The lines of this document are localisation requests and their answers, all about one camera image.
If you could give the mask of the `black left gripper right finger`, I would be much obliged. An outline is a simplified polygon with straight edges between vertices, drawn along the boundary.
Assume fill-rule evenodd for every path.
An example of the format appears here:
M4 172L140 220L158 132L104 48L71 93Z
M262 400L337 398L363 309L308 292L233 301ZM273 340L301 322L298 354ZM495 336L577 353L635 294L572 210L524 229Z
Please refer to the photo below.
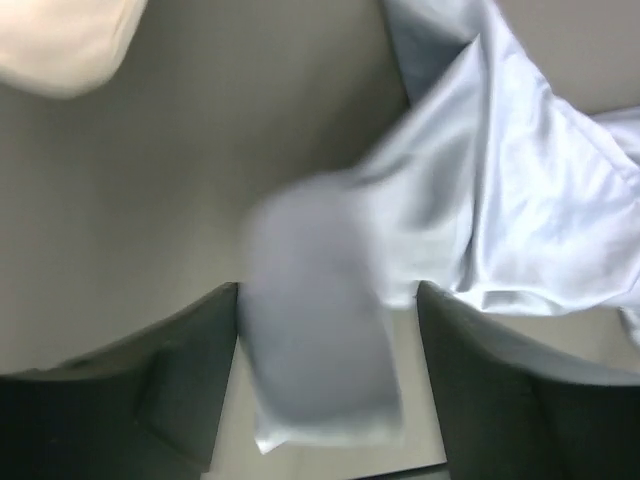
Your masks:
M638 479L638 374L553 349L430 283L417 313L451 478Z

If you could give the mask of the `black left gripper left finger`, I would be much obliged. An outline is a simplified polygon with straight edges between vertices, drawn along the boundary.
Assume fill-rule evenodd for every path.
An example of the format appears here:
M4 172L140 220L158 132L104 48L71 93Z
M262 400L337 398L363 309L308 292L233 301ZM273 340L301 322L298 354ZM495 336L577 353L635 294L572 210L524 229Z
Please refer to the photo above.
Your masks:
M47 370L1 378L5 479L198 479L237 339L238 287Z

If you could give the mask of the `grey fabric pillowcase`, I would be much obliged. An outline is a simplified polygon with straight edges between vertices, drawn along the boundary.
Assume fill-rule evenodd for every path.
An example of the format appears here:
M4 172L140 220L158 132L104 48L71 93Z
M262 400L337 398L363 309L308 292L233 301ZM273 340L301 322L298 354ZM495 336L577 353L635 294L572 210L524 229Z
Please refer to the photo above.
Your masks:
M614 307L639 335L638 109L556 96L491 1L385 13L406 116L249 225L240 334L262 453L402 434L388 310L424 281L491 314Z

